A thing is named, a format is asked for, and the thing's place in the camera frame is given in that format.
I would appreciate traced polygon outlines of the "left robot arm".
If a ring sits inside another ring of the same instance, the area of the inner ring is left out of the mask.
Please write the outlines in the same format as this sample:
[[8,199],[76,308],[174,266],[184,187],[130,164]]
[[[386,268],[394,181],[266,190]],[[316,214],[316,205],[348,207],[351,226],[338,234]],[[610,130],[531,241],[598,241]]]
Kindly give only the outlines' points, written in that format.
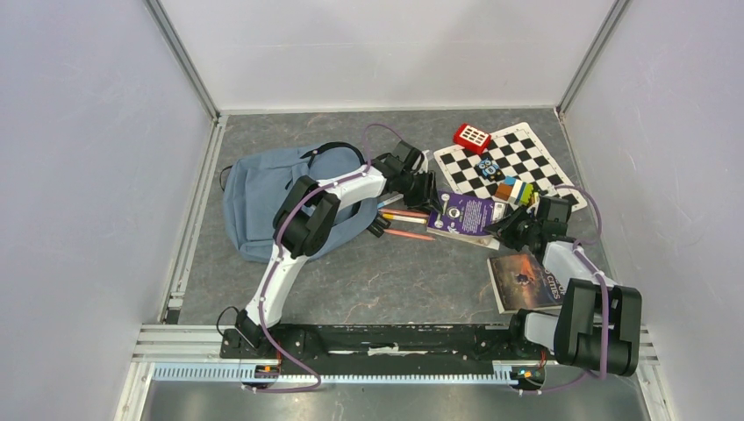
[[434,172],[425,155],[405,141],[368,161],[345,142],[284,148],[239,159],[228,175],[223,213],[229,239],[249,261],[267,263],[236,328],[254,357],[275,348],[270,329],[309,260],[322,257],[365,230],[381,236],[379,196],[402,195],[417,211],[441,211]]

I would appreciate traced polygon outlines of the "purple book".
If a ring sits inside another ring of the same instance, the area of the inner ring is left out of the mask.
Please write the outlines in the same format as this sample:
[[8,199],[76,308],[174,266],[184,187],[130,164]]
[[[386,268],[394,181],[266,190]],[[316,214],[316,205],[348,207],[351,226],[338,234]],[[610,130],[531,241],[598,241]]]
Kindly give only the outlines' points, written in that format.
[[427,232],[476,246],[499,249],[500,243],[484,228],[504,217],[506,203],[445,190],[439,190],[438,197],[443,212],[433,211],[430,214]]

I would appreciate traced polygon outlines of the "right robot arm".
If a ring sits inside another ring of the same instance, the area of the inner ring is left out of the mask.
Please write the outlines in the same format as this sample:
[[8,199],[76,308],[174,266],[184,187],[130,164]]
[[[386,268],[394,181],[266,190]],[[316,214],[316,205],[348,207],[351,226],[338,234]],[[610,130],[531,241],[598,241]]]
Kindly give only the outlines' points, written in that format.
[[565,288],[558,314],[520,309],[511,317],[507,347],[528,358],[544,346],[562,365],[630,376],[640,358],[641,293],[608,278],[568,236],[571,211],[568,200],[541,196],[535,210],[520,205],[484,229],[503,246],[527,249]]

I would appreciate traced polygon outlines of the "blue student backpack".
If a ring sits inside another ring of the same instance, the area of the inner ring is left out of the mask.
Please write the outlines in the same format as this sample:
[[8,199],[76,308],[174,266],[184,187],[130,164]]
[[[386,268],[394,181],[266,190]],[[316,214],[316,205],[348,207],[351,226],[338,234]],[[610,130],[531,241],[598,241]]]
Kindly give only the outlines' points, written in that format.
[[[324,185],[366,167],[361,151],[345,142],[272,149],[247,155],[230,168],[222,199],[228,238],[244,260],[269,262],[275,244],[274,220],[301,176]],[[377,214],[377,200],[386,179],[376,168],[341,185],[341,207],[327,242],[313,255],[317,260],[367,230]]]

